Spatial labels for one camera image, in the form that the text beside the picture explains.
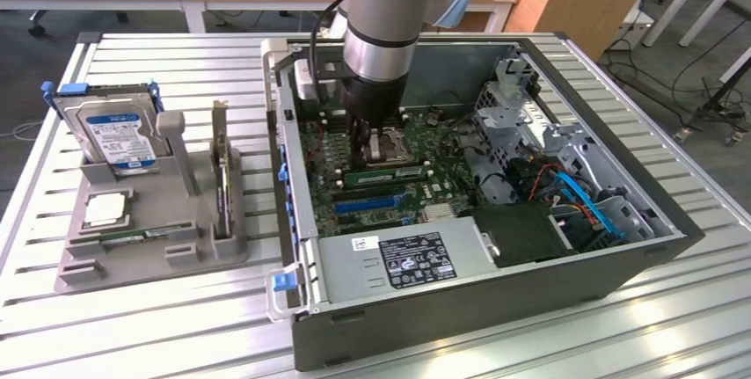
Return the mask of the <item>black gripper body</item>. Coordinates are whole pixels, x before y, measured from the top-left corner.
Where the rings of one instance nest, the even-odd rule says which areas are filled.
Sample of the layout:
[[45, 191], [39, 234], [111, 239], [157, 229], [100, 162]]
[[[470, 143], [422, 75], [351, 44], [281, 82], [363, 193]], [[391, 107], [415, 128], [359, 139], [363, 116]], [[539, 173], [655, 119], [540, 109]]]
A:
[[408, 75], [386, 82], [363, 77], [343, 80], [343, 106], [359, 120], [384, 120], [392, 116], [404, 96]]

